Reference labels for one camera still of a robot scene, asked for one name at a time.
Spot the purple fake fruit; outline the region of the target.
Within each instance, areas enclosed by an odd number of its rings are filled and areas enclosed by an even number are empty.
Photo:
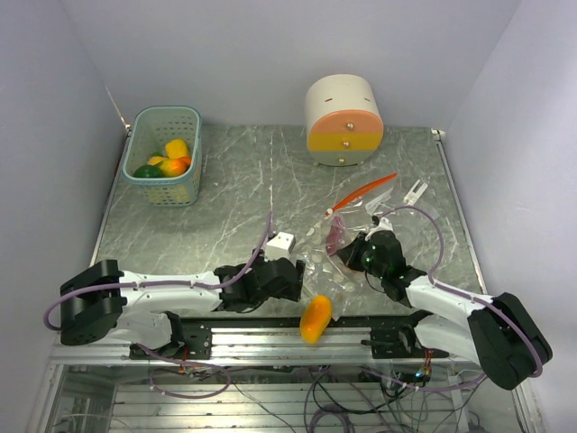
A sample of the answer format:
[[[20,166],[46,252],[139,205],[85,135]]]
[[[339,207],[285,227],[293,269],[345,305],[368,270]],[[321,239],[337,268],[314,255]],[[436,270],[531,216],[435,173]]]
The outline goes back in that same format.
[[[339,216],[331,219],[327,236],[325,238],[325,251],[328,256],[333,256],[346,245],[346,227]]]

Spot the polka dot zip bag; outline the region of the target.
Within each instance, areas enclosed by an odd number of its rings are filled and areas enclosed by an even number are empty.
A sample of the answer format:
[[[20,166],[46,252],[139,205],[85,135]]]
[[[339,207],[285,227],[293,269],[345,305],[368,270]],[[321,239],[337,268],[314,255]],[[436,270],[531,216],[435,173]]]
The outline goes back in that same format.
[[[344,316],[377,316],[403,311],[395,307],[382,292],[376,278],[346,268],[337,255],[328,256],[325,238],[331,218],[320,216],[297,241],[296,253],[306,262],[304,290],[309,298],[325,295],[332,302],[332,319]],[[371,231],[373,224],[368,216],[341,217],[346,227],[346,245],[362,232]]]

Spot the clear red-zip bag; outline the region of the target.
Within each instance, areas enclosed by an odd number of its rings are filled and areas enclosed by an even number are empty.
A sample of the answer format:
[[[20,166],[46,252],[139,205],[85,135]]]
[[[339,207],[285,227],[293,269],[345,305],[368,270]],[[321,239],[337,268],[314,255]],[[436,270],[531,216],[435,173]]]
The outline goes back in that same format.
[[[403,198],[417,180],[421,179],[410,180],[408,184],[404,184],[397,173],[392,173],[370,181],[347,193],[332,207],[329,207],[325,212],[325,219],[345,217],[346,215],[350,218],[372,217],[375,214],[385,213],[395,207],[406,206],[403,203]],[[437,219],[439,212],[432,201],[433,192],[433,189],[428,184],[428,188],[421,199],[411,207],[418,207],[432,218]]]

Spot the yellow orange fake mango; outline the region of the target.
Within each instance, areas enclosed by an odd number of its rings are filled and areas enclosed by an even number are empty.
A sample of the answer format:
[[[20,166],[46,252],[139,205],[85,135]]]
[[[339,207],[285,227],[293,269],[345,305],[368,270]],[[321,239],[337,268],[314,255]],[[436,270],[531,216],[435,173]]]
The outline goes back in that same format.
[[[299,331],[302,339],[314,345],[332,319],[332,302],[325,295],[315,296],[308,304],[299,322]]]

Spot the yellow fake bell pepper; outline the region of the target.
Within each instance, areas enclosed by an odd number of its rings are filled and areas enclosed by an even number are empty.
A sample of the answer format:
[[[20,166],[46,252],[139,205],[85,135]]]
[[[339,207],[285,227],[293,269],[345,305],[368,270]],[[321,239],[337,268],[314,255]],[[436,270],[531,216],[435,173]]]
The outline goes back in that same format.
[[[170,159],[179,159],[190,156],[190,151],[186,141],[180,138],[166,143],[164,148],[167,157]]]

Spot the dark green fake avocado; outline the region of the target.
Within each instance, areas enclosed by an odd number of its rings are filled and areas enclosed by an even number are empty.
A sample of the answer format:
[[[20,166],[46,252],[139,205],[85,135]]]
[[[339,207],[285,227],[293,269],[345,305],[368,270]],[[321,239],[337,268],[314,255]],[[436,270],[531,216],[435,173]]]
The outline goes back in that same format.
[[[152,165],[142,165],[134,173],[133,176],[137,179],[156,179],[162,178],[163,172],[157,166]]]

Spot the peach coloured fake fruit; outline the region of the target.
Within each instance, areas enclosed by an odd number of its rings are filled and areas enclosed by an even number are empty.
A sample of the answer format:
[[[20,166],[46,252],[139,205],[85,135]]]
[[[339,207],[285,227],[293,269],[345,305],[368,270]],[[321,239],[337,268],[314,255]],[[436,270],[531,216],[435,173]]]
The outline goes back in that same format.
[[[162,156],[152,156],[150,157],[150,159],[147,161],[148,165],[154,166],[162,161],[165,160],[165,157]]]

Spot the orange green fake mango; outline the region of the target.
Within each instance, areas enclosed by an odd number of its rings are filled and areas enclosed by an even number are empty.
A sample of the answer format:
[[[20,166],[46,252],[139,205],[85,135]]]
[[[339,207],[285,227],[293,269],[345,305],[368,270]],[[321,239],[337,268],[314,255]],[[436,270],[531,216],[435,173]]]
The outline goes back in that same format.
[[[165,159],[160,161],[156,167],[165,178],[181,176],[188,170],[188,165],[181,159]]]

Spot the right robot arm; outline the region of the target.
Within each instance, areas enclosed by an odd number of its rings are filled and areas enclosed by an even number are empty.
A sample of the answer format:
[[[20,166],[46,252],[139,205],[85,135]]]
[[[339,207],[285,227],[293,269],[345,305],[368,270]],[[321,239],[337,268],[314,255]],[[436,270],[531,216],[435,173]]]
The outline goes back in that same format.
[[[426,349],[457,355],[505,390],[540,373],[553,357],[515,295],[491,297],[431,282],[426,272],[407,264],[400,241],[389,230],[360,233],[335,254],[346,268],[376,278],[390,300],[414,310],[398,329],[404,355],[418,356]]]

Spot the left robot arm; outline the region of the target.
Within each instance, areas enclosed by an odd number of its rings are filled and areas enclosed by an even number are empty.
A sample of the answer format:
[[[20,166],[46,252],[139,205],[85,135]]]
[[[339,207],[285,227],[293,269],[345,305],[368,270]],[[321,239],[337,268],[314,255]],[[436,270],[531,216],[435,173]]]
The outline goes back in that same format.
[[[60,287],[60,342],[88,345],[105,337],[177,356],[187,338],[183,318],[214,312],[246,313],[268,299],[298,302],[306,265],[258,258],[191,275],[145,275],[103,260]]]

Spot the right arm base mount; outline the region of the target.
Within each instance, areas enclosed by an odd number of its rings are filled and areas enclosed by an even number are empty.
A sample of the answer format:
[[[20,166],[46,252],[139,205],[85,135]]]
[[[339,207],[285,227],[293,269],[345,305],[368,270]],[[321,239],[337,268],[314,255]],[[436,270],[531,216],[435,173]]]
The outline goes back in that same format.
[[[417,341],[414,327],[420,320],[431,316],[431,313],[418,310],[405,316],[370,316],[370,336],[361,341],[363,346],[371,350],[372,358],[400,359],[400,358],[447,358],[449,354],[434,349],[428,350]]]

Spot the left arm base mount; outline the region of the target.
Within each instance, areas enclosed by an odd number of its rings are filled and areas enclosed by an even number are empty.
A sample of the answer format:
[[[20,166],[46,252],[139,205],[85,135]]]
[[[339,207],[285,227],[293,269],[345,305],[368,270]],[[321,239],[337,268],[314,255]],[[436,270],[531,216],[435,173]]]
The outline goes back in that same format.
[[[186,321],[179,334],[166,345],[152,349],[156,355],[169,359],[208,360],[212,351],[213,333],[208,325]]]

